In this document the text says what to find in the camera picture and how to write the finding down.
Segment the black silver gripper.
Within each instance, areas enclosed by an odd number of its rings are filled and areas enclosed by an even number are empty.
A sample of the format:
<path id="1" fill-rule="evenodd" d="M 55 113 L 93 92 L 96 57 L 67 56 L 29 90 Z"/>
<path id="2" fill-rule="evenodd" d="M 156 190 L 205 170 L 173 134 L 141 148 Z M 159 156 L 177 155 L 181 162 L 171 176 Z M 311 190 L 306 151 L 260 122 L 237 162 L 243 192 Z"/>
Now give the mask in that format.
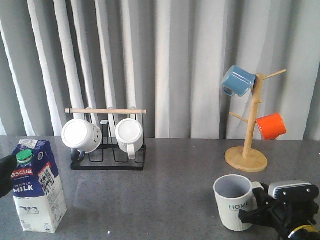
<path id="1" fill-rule="evenodd" d="M 316 185 L 302 180 L 274 182 L 270 186 L 254 182 L 252 193 L 256 210 L 239 211 L 238 217 L 243 224 L 274 228 L 279 240 L 320 238 L 314 219 L 320 209 L 315 202 L 320 195 Z"/>

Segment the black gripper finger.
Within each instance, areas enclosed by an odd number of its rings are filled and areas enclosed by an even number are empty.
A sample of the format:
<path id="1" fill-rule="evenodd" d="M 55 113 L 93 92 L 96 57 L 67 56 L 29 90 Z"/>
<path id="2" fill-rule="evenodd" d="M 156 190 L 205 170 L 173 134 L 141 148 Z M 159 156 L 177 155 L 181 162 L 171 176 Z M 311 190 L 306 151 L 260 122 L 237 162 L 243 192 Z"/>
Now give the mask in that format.
<path id="1" fill-rule="evenodd" d="M 0 160 L 0 197 L 5 197 L 13 189 L 11 175 L 17 167 L 16 155 L 11 154 Z"/>

